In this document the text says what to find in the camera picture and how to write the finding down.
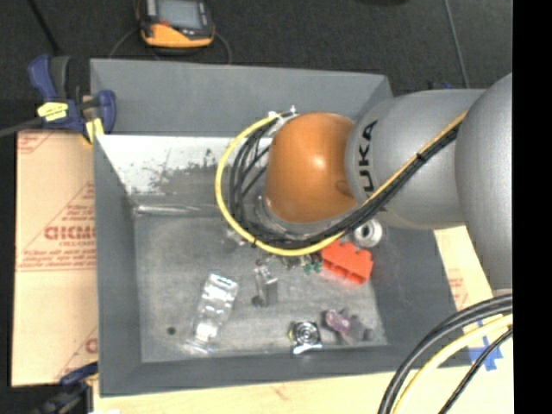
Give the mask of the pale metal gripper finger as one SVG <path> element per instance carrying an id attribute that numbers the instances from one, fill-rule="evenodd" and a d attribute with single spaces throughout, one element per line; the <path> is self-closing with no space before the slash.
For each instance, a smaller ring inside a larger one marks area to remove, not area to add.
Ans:
<path id="1" fill-rule="evenodd" d="M 265 306 L 271 306 L 278 302 L 279 279 L 269 270 L 263 273 L 263 300 Z"/>
<path id="2" fill-rule="evenodd" d="M 256 295 L 252 297 L 252 304 L 255 307 L 263 307 L 265 303 L 264 291 L 263 291 L 263 275 L 261 268 L 254 269 L 254 283 L 256 289 Z"/>

